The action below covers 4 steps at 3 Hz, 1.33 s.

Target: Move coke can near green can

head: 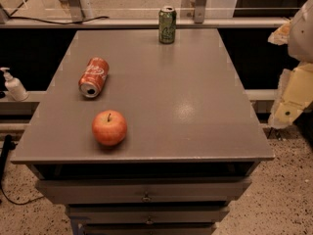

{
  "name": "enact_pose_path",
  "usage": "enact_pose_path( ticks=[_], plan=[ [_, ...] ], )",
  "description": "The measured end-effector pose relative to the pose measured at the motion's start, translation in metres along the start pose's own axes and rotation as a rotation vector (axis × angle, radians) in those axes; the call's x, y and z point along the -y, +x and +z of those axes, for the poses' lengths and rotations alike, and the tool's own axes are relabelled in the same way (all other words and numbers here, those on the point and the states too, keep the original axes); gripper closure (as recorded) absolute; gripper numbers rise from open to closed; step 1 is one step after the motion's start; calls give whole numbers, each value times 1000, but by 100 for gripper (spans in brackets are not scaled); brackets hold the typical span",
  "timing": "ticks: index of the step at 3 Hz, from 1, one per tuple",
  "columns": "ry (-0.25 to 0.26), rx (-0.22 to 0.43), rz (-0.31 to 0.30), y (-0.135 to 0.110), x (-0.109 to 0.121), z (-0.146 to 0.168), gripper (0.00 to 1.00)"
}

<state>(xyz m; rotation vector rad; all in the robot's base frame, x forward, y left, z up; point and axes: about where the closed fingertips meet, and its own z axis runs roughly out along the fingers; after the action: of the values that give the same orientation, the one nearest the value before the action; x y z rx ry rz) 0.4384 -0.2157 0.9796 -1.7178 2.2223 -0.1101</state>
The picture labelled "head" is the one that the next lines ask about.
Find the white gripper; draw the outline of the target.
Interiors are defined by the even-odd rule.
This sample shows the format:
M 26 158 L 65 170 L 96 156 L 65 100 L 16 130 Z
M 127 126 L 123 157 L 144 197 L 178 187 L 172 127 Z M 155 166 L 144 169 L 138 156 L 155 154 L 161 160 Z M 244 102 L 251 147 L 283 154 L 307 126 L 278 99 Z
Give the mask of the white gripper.
M 273 31 L 268 42 L 288 43 L 289 55 L 301 61 L 293 70 L 283 69 L 268 118 L 270 127 L 282 129 L 292 125 L 313 102 L 313 0 L 307 0 L 291 22 Z

